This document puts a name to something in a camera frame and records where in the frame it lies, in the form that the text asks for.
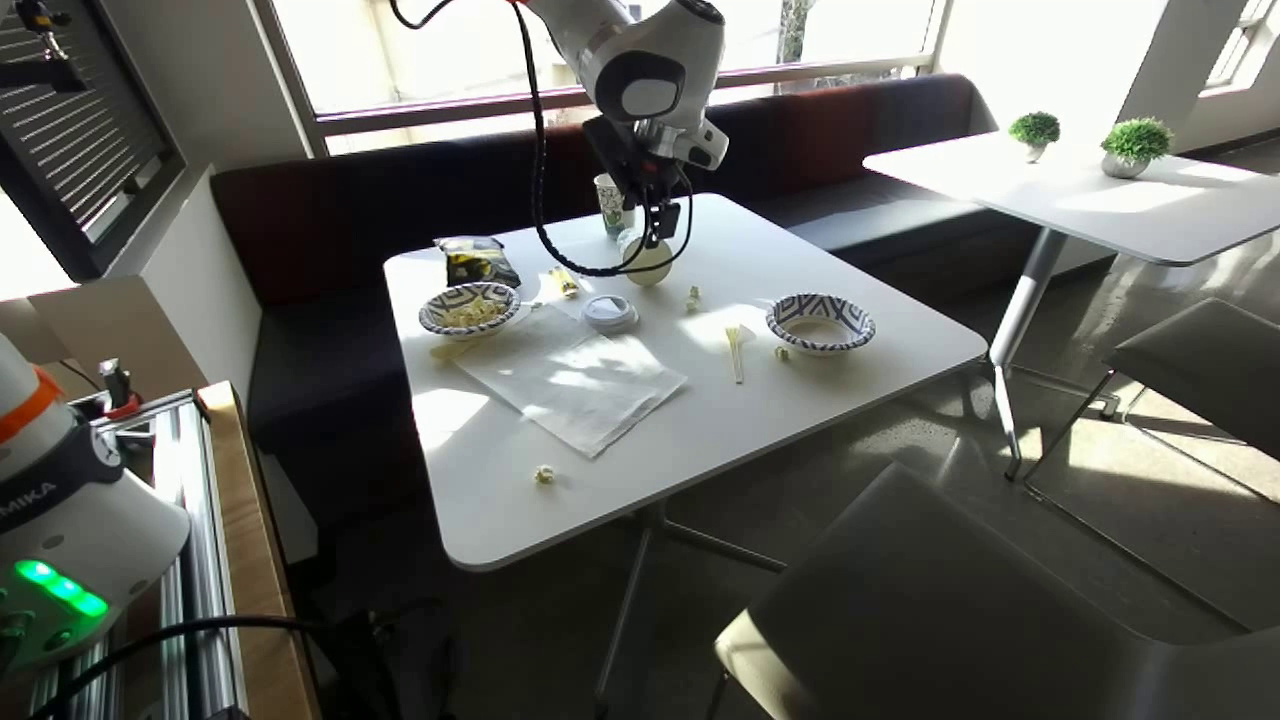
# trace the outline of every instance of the green plant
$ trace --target green plant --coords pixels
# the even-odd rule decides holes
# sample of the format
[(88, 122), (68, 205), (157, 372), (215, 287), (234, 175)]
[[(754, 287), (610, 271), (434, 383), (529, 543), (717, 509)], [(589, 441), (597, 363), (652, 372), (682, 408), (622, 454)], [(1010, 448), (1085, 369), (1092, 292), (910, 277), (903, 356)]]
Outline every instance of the green plant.
[(1150, 164), (1156, 157), (1163, 157), (1170, 149), (1170, 131), (1156, 121), (1156, 116), (1133, 116), (1118, 121), (1109, 137), (1105, 137), (1105, 152), (1133, 160), (1133, 164)]
[(1029, 116), (1006, 122), (1006, 137), (1029, 142), (1029, 149), (1045, 149), (1045, 142), (1059, 139), (1059, 122), (1047, 111), (1029, 111)]

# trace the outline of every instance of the window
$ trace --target window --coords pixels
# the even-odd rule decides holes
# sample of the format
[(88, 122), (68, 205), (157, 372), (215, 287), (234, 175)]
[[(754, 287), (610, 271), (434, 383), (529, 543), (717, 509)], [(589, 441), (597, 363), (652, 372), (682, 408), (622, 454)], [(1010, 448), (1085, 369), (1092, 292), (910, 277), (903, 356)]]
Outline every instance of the window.
[(65, 271), (94, 281), (174, 181), (181, 157), (94, 0), (54, 0), (46, 12), (68, 21), (54, 29), (68, 62), (44, 33), (0, 17), (0, 184)]
[[(457, 0), (423, 33), (389, 0), (266, 0), (333, 152), (459, 131), (529, 126), (529, 80), (506, 0)], [(398, 0), (423, 17), (434, 0)], [(634, 17), (667, 0), (626, 0)], [(772, 91), (778, 80), (839, 82), (922, 72), (947, 0), (717, 0), (722, 12), (719, 86)], [(548, 122), (579, 121), (582, 91), (538, 22), (534, 61)]]
[(1241, 69), (1256, 47), (1267, 47), (1274, 36), (1267, 33), (1274, 0), (1249, 0), (1241, 22), (1231, 29), (1224, 52), (1216, 55), (1203, 86), (1231, 86), (1241, 82)]

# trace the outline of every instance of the green light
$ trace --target green light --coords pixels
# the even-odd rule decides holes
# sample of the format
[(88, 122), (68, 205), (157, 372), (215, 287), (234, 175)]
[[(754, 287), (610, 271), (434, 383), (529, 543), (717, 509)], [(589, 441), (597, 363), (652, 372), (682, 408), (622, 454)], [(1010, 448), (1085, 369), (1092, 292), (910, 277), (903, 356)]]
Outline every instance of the green light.
[(26, 583), (36, 583), (44, 595), (65, 598), (68, 608), (75, 608), (88, 620), (99, 620), (110, 611), (107, 598), (99, 598), (94, 591), (81, 589), (70, 577), (54, 572), (44, 558), (14, 558), (13, 572)]

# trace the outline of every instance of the blue patterned bowl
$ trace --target blue patterned bowl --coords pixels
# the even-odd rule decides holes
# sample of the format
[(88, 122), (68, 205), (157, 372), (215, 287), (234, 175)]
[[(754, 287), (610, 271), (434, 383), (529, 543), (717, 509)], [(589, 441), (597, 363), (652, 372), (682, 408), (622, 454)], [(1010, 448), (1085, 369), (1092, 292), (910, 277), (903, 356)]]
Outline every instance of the blue patterned bowl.
[(511, 282), (477, 281), (430, 296), (415, 321), (434, 335), (473, 338), (502, 327), (517, 312), (518, 296)]
[(777, 298), (768, 308), (768, 327), (807, 356), (843, 356), (876, 335), (876, 322), (865, 308), (849, 304), (843, 296), (820, 292)]

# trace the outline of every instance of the dark bench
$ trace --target dark bench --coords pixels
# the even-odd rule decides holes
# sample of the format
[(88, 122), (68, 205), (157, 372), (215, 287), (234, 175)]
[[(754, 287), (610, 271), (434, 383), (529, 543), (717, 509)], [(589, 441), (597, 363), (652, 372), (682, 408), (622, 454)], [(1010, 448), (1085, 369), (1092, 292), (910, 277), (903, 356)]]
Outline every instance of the dark bench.
[[(732, 152), (719, 171), (693, 175), (700, 191), (722, 191), (909, 292), (987, 282), (1029, 253), (1033, 226), (859, 169), (869, 152), (991, 126), (965, 77), (762, 96), (711, 121)], [(591, 211), (591, 175), (582, 137), (552, 131), (548, 219)], [(378, 262), (434, 234), (525, 226), (529, 131), (215, 171), (213, 194), (265, 304), (251, 441), (278, 454), (318, 528), (404, 499), (421, 454)]]

